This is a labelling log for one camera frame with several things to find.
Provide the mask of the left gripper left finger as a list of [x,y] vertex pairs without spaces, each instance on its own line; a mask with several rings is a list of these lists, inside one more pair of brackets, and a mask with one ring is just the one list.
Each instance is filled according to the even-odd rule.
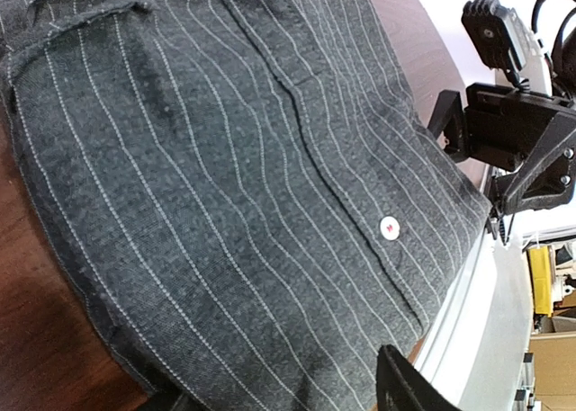
[[143,411],[197,411],[198,404],[183,392],[158,392],[143,403]]

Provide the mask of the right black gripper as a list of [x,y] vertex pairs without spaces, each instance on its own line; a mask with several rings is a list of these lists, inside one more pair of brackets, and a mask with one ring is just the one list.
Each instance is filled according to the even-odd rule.
[[466,153],[506,175],[497,177],[490,201],[498,213],[549,210],[575,193],[575,102],[476,83],[443,90],[427,129],[446,153]]

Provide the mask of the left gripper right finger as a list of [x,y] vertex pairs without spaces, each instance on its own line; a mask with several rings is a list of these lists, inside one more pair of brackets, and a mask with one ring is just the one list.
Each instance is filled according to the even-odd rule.
[[458,411],[392,344],[377,357],[377,407],[383,410]]

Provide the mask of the black striped shirt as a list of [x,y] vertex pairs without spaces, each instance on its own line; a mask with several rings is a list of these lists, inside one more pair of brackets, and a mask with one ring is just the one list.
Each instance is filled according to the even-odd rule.
[[371,0],[1,0],[31,202],[120,364],[206,410],[366,410],[490,204]]

